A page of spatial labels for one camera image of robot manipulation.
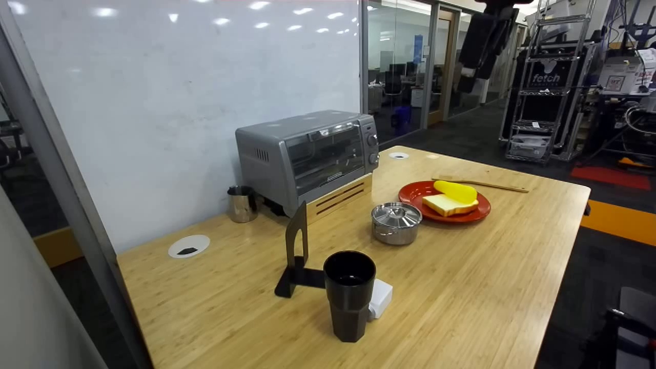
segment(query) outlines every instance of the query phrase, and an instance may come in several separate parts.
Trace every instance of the small metal cup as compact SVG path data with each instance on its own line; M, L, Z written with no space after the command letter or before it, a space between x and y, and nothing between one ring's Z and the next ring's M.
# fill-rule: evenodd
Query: small metal cup
M253 222L256 215L255 191L250 188L230 188L230 219L235 223Z

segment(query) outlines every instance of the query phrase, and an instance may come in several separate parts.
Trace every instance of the toaster oven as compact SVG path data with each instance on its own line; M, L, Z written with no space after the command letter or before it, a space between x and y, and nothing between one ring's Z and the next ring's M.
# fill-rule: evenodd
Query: toaster oven
M245 185L291 215L378 169L372 116L317 112L235 130Z

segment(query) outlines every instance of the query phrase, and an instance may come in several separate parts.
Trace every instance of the floor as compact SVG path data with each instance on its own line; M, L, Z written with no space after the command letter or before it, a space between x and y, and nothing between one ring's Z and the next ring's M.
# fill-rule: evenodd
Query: floor
M493 102L475 112L462 113L434 130L394 138L394 143L583 182L569 176L571 164L566 163L550 163L547 166L509 163L504 158L502 143L497 140L501 119L502 102ZM598 182L583 185L593 190L593 199L656 213L653 191L632 191ZM54 202L52 191L43 190L43 185L37 185L33 191L42 194L43 199L47 197ZM61 223L61 213L56 210L50 210L50 215L37 217L35 208L35 202L22 202L16 206L31 233L40 235L43 233L42 229ZM134 367L127 346L108 316L107 303L101 298L85 259L57 266L54 275L57 278L61 290L69 298L73 311L78 313L108 367ZM578 367L587 338L590 338L590 334L598 328L604 308L616 303L620 288L634 285L656 294L656 283L652 282L656 282L653 246L583 229L576 238L571 261L561 283L538 367Z

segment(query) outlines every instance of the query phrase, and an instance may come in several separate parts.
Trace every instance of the red plate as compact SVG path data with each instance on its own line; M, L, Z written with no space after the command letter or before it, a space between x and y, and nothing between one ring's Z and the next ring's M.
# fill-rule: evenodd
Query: red plate
M422 197L428 197L428 196L439 196L439 191L432 188L432 180L411 182L401 191L397 191L397 199L401 203L415 206L417 210L422 212L424 217L434 219L434 222L475 223L475 222L481 222L493 212L489 202L477 194L477 208L473 212L443 217L441 213L437 213L424 206Z

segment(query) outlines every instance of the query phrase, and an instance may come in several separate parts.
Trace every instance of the chair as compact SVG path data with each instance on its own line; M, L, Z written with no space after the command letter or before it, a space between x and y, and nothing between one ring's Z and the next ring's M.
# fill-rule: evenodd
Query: chair
M656 296L622 288L620 308L604 314L603 328L587 344L584 369L656 367Z

